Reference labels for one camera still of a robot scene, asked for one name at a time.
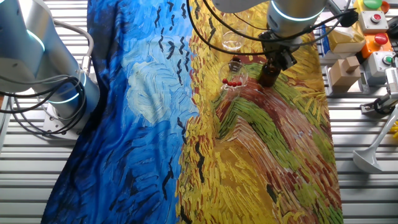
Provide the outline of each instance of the blue fabric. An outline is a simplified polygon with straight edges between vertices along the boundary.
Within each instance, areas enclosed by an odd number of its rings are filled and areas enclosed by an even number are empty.
[[[175,223],[190,88],[184,0],[89,0],[99,104],[42,223]]]

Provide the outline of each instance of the robotic arm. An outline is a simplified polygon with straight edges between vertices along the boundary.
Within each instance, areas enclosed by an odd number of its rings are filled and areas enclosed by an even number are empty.
[[[264,0],[213,0],[217,9],[223,12],[239,12],[254,7]],[[340,8],[333,0],[275,0],[270,1],[267,12],[267,26],[270,31],[262,33],[259,37],[264,40],[281,39],[289,37],[308,29],[318,19],[318,16],[328,8],[335,16],[341,14]],[[344,15],[340,24],[349,27],[358,20],[358,13]],[[295,65],[297,61],[292,53],[299,49],[302,40],[283,40],[280,42],[262,42],[267,64],[263,66],[264,73],[277,73]],[[273,82],[262,82],[263,86],[272,86]]]
[[[90,54],[83,57],[81,68],[56,33],[43,0],[0,0],[0,91],[15,93],[33,88],[39,93],[61,84],[66,77],[75,77],[86,95],[84,114],[74,125],[82,129],[100,97],[98,87],[87,77]],[[76,86],[65,83],[49,98],[61,119],[70,118],[80,107]]]

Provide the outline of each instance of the clear glass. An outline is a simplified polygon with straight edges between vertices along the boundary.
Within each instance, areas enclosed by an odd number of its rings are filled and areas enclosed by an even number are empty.
[[[229,101],[233,101],[241,94],[242,89],[248,84],[248,71],[242,63],[230,61],[221,66],[218,72],[218,78],[223,84],[221,86],[220,95]],[[224,79],[227,79],[229,82],[241,82],[242,85],[229,86],[223,83]]]
[[[249,14],[247,12],[239,12],[236,13],[236,15],[246,22],[249,22]],[[248,31],[248,25],[242,20],[238,19],[233,13],[225,13],[223,15],[223,21],[230,25],[233,29],[243,34],[246,34]],[[244,40],[244,37],[235,34],[233,31],[223,26],[222,43],[224,48],[227,50],[239,50],[243,46]]]

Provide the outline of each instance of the painted cloth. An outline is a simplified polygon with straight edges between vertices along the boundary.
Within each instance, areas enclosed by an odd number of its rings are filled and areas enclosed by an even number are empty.
[[[221,24],[190,4],[221,47]],[[249,10],[254,25],[266,9]],[[187,13],[185,0],[88,1],[101,98],[42,223],[342,223],[316,46],[273,88],[257,84],[264,57],[240,57],[249,77],[229,101],[218,70],[232,55]]]

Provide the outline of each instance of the brown bottle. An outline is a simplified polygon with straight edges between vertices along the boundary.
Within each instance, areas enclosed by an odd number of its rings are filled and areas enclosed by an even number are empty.
[[[280,68],[273,66],[267,62],[262,66],[259,83],[263,87],[271,87],[275,84],[280,73]]]

